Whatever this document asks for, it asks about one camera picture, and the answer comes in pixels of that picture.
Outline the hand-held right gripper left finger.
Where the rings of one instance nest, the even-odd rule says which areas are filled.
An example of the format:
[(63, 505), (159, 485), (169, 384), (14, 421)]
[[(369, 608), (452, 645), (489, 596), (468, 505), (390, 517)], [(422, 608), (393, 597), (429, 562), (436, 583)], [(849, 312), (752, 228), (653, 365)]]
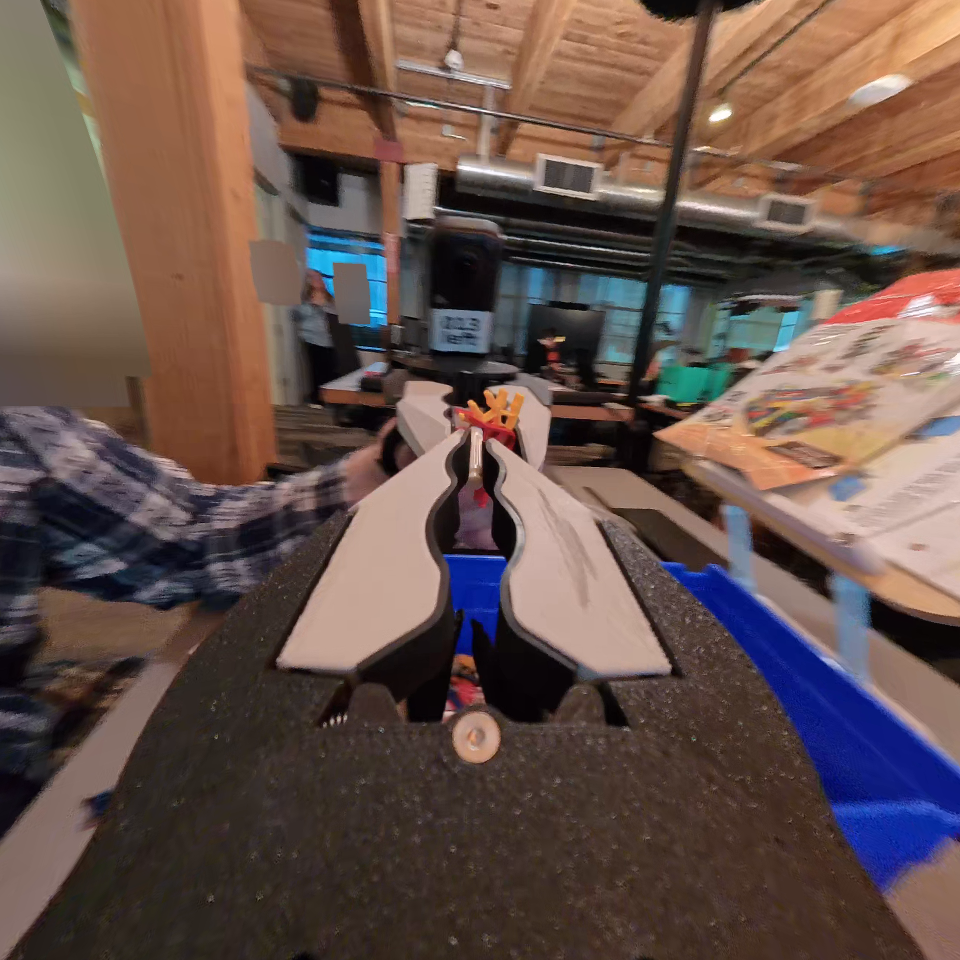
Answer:
[(352, 511), (275, 665), (346, 681), (429, 681), (456, 646), (445, 550), (459, 527), (465, 433)]

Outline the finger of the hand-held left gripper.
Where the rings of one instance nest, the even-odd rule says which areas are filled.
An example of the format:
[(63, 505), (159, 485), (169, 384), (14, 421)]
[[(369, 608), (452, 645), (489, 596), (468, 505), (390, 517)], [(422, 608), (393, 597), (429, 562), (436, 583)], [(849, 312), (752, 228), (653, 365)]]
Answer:
[(391, 431), (391, 456), (395, 462), (411, 462), (455, 433), (453, 386), (449, 383), (410, 379), (395, 403)]
[(509, 400), (524, 398), (519, 409), (515, 433), (515, 452), (533, 469), (545, 466), (551, 427), (551, 390), (549, 385), (510, 385)]

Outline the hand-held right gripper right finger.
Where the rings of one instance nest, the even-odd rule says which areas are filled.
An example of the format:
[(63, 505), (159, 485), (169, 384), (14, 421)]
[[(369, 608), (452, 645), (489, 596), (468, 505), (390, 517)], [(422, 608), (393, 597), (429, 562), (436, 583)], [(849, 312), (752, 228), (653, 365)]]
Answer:
[(672, 671), (591, 509), (497, 440), (493, 498), (514, 533), (501, 606), (510, 629), (581, 681)]

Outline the red yellow toy construction piece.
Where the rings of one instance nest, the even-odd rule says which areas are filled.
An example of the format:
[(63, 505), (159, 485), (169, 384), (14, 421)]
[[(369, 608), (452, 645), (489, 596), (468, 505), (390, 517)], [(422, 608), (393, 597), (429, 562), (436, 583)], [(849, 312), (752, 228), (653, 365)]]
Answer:
[(526, 401), (523, 391), (499, 387), (484, 390), (482, 403), (470, 399), (465, 407), (454, 410), (454, 425), (467, 439), (465, 486), (477, 507), (487, 506), (490, 500), (484, 480), (486, 442), (496, 441), (520, 458), (525, 457), (521, 425)]

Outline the person's left forearm plaid sleeve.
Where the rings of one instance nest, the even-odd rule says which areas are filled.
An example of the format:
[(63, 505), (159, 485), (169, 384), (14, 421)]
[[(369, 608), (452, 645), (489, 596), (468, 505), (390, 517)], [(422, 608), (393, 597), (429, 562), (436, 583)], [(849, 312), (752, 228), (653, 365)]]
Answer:
[(47, 587), (157, 610), (234, 602), (339, 510), (340, 459), (207, 484), (59, 407), (1, 414), (2, 778), (40, 779), (56, 719), (22, 687)]

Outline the person's left hand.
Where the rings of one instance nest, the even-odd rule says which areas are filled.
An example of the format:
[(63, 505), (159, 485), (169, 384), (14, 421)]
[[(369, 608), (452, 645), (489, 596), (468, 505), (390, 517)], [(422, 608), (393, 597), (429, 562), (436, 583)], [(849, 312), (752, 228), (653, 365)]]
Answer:
[(396, 434), (398, 421), (389, 419), (380, 428), (376, 439), (353, 451), (339, 463), (342, 504), (353, 509), (364, 498), (385, 484), (389, 475), (383, 465), (383, 450), (390, 437)]

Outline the white air vent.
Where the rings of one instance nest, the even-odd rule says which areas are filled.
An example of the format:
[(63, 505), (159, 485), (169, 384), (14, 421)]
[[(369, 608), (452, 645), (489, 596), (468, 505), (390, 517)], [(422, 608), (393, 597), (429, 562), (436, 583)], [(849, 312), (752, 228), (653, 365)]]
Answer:
[(577, 200), (593, 200), (605, 179), (601, 163), (538, 153), (534, 159), (535, 192)]
[(778, 193), (761, 195), (756, 201), (752, 226), (776, 234), (807, 234), (816, 224), (818, 202), (815, 198)]

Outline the tilted board stand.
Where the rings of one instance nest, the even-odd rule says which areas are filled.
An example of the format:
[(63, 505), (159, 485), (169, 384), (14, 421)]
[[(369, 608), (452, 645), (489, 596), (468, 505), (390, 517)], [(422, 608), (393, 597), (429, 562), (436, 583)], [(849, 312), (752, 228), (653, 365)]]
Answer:
[(958, 683), (959, 606), (954, 595), (885, 560), (864, 540), (817, 530), (810, 526), (807, 510), (780, 495), (755, 490), (734, 470), (702, 458), (686, 459), (682, 470), (729, 509), (725, 525), (730, 557), (739, 550), (750, 564), (757, 524), (828, 572), (839, 660), (855, 677), (880, 677), (868, 653), (872, 603), (877, 602), (896, 611), (894, 641), (908, 652), (921, 653), (929, 666)]

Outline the black metal pole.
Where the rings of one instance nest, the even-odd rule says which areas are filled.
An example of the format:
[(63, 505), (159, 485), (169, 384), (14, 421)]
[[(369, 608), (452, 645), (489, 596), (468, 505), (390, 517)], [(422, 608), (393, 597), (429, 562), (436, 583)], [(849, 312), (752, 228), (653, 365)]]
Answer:
[(630, 366), (627, 393), (627, 402), (630, 408), (635, 408), (637, 405), (641, 383), (650, 362), (654, 327), (659, 315), (666, 266), (676, 233), (676, 205), (688, 156), (691, 123), (698, 102), (705, 62), (714, 30), (714, 21), (718, 16), (721, 5), (719, 1), (702, 1), (697, 7), (695, 31), (678, 104), (673, 146), (663, 187), (662, 203), (654, 230), (650, 270), (645, 282), (645, 298)]

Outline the colourful toy package bag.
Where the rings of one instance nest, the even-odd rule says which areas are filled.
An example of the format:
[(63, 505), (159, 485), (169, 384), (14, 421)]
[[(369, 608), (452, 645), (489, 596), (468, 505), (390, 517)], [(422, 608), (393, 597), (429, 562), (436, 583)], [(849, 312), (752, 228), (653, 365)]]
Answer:
[(959, 270), (928, 271), (811, 327), (655, 437), (768, 491), (846, 474), (958, 397)]

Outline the blue plastic bin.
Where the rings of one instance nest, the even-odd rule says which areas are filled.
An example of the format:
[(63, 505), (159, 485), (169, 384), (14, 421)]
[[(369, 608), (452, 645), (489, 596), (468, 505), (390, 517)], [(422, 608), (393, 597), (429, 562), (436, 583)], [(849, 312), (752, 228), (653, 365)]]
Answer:
[[(735, 924), (885, 896), (958, 839), (958, 766), (830, 666), (719, 566), (614, 554), (660, 666), (577, 666), (512, 627), (503, 556), (445, 556), (493, 733), (428, 747), (427, 842), (494, 909)], [(854, 867), (859, 861), (862, 870)]]

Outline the silver ventilation duct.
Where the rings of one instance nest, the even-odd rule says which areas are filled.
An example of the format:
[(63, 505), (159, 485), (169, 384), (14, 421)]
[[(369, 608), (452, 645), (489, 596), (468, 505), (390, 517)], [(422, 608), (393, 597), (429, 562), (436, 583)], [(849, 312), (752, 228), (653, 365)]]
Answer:
[[(617, 217), (648, 220), (659, 217), (666, 199), (664, 188), (620, 183), (598, 163), (543, 153), (531, 163), (466, 154), (457, 161), (455, 181), (464, 193), (541, 204), (564, 200)], [(958, 257), (958, 238), (941, 230), (830, 214), (814, 198), (679, 191), (673, 210), (680, 225), (728, 234)]]

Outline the wooden post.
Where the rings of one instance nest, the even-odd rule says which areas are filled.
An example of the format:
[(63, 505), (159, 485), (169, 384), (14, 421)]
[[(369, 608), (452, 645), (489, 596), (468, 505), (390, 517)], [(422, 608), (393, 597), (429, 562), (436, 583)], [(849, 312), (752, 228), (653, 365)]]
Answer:
[(69, 9), (146, 336), (150, 444), (200, 481), (255, 482), (277, 444), (239, 4)]

